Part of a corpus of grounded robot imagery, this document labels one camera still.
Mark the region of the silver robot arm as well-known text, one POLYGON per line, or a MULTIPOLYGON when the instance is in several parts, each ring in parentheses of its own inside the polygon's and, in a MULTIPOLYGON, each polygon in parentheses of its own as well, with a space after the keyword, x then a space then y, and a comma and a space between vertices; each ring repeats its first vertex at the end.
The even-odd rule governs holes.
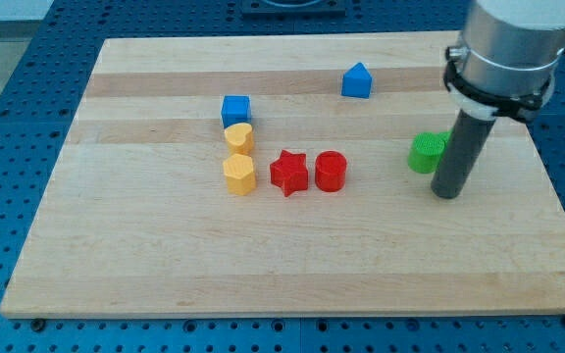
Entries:
POLYGON ((474 0, 445 50, 444 85, 479 121, 529 123, 548 103, 565 49, 565 0, 474 0))

